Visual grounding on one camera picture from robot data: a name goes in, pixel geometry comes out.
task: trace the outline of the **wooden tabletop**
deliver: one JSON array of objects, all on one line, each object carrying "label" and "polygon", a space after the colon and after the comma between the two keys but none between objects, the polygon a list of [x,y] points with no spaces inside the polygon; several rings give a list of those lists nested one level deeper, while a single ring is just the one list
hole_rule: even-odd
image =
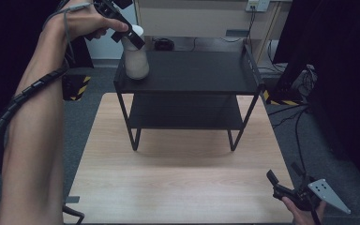
[{"label": "wooden tabletop", "polygon": [[[124,95],[130,109],[132,95]],[[241,111],[251,97],[238,97]],[[143,129],[138,151],[115,93],[105,94],[70,191],[84,223],[292,221],[265,174],[293,188],[261,100],[237,147],[227,131]],[[65,215],[65,222],[75,222]]]}]

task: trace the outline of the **table shelf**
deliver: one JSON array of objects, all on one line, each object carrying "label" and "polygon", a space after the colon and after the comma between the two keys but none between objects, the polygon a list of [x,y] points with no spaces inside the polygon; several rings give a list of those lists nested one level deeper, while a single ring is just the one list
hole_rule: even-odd
[{"label": "table shelf", "polygon": [[170,94],[135,95],[131,128],[234,129],[242,128],[236,96]]},{"label": "table shelf", "polygon": [[[224,129],[234,151],[263,88],[256,63],[242,52],[147,52],[142,80],[126,74],[123,56],[113,84],[133,150],[143,128]],[[133,94],[128,112],[122,95]],[[237,95],[253,96],[245,118]],[[232,130],[238,130],[233,140]]]}]

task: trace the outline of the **forearm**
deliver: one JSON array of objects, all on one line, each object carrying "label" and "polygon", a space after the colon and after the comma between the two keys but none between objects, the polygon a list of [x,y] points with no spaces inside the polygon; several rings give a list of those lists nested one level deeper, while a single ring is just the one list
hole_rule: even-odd
[{"label": "forearm", "polygon": [[[41,33],[34,55],[22,76],[16,95],[44,75],[60,68],[67,43],[58,24]],[[10,122],[2,171],[3,215],[57,215],[62,201],[63,100],[57,79],[27,100]],[[14,205],[29,208],[14,209]],[[7,217],[0,217],[5,223]],[[33,221],[33,217],[10,217]]]}]

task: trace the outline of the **white cup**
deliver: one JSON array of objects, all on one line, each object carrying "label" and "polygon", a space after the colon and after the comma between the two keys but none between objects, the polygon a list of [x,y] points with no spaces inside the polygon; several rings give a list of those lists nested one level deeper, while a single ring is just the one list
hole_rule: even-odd
[{"label": "white cup", "polygon": [[[132,29],[143,39],[143,29],[140,26],[132,25]],[[122,37],[121,42],[124,47],[125,70],[127,75],[134,80],[143,79],[148,75],[150,70],[145,53],[145,46],[139,50],[127,37]]]}]

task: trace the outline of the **black cable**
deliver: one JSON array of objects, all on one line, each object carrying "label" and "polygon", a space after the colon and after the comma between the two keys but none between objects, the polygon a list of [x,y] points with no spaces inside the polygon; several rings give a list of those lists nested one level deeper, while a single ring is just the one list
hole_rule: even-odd
[{"label": "black cable", "polygon": [[306,172],[306,165],[305,165],[305,162],[303,160],[303,155],[302,155],[302,149],[300,147],[300,140],[299,140],[299,134],[298,134],[298,125],[299,125],[299,121],[300,121],[300,117],[302,116],[302,114],[307,111],[309,109],[309,107],[306,107],[303,111],[300,112],[299,116],[297,117],[297,120],[296,120],[296,125],[295,125],[295,128],[294,128],[294,133],[296,135],[296,141],[297,141],[297,150],[299,152],[299,157],[300,157],[300,161],[302,163],[302,167],[303,167],[303,170]]},{"label": "black cable", "polygon": [[228,39],[224,39],[223,37],[220,37],[219,39],[221,39],[222,41],[226,41],[226,42],[237,42],[239,41],[241,38],[237,39],[237,40],[228,40]]},{"label": "black cable", "polygon": [[254,6],[250,7],[252,9],[252,14],[251,14],[251,17],[250,17],[250,23],[249,23],[249,32],[247,33],[247,39],[249,39],[249,45],[250,45],[250,53],[253,54],[253,46],[252,46],[252,39],[251,39],[251,30],[252,30],[252,27],[253,27],[253,23],[254,23],[254,20],[256,18],[256,8]]},{"label": "black cable", "polygon": [[310,213],[311,213],[312,219],[314,220],[315,225],[321,225],[320,219],[318,218],[317,211],[315,211],[314,203],[312,202],[309,195],[307,195],[306,197],[307,197],[309,205],[311,207]]},{"label": "black cable", "polygon": [[287,111],[287,110],[291,110],[291,109],[294,109],[294,108],[297,108],[297,107],[300,107],[300,106],[307,106],[308,104],[300,104],[300,105],[296,105],[296,106],[291,106],[291,107],[288,107],[286,109],[282,109],[282,110],[278,110],[278,111],[275,111],[275,112],[270,112],[268,115],[273,115],[273,114],[276,114],[276,113],[281,113],[281,112],[284,112],[284,111]]},{"label": "black cable", "polygon": [[14,97],[4,109],[4,112],[0,116],[0,173],[2,172],[5,152],[5,134],[10,120],[28,99],[33,97],[36,93],[55,81],[57,78],[63,76],[68,69],[69,65],[67,60],[65,60],[62,67],[43,76],[36,82],[32,83],[29,87],[25,88],[19,95]]},{"label": "black cable", "polygon": [[84,219],[84,214],[79,212],[79,211],[76,211],[76,210],[73,210],[71,208],[69,208],[68,206],[64,205],[62,206],[62,211],[63,213],[67,213],[69,215],[72,215],[74,217],[78,217],[78,221],[77,223],[75,223],[75,225],[81,225],[83,219]]},{"label": "black cable", "polygon": [[61,9],[68,1],[67,0],[62,0],[60,2],[60,4],[57,7],[57,10],[52,13],[46,20],[45,23],[42,25],[42,30],[45,28],[46,23],[54,16],[63,13],[64,14],[64,27],[65,27],[65,31],[66,31],[66,39],[67,39],[67,45],[69,47],[69,54],[66,53],[66,56],[71,60],[71,62],[73,64],[75,64],[75,55],[74,55],[74,51],[72,49],[72,44],[71,44],[71,37],[69,36],[69,31],[68,31],[68,21],[67,21],[67,13],[69,11],[76,11],[76,10],[80,10],[82,8],[86,8],[89,6],[93,6],[93,4],[91,3],[83,3],[83,4],[79,4],[79,5],[74,5],[74,6],[70,6],[68,8],[65,9]]},{"label": "black cable", "polygon": [[197,37],[194,38],[194,46],[192,47],[192,49],[190,50],[190,52],[194,52],[195,46],[196,46],[196,45],[195,45],[196,40],[197,40]]},{"label": "black cable", "polygon": [[273,58],[271,56],[271,43],[272,43],[272,39],[270,39],[270,42],[268,43],[268,48],[267,48],[267,54],[268,54],[268,59],[270,59],[270,62],[271,62],[271,65],[273,65],[273,67],[278,71],[278,72],[281,72],[283,73],[283,70],[280,70],[279,68],[285,68],[284,66],[281,66],[281,65],[277,65],[277,64],[274,64],[273,62]]},{"label": "black cable", "polygon": [[302,111],[303,111],[303,110],[298,111],[297,113],[295,113],[295,114],[293,114],[293,115],[291,115],[291,116],[289,116],[289,117],[286,117],[286,118],[282,119],[282,120],[279,122],[279,124],[275,124],[275,125],[273,125],[272,127],[273,127],[273,128],[279,127],[280,125],[282,125],[283,123],[285,123],[287,120],[294,119],[294,118],[296,117],[296,115],[299,114],[299,113],[301,113]]}]

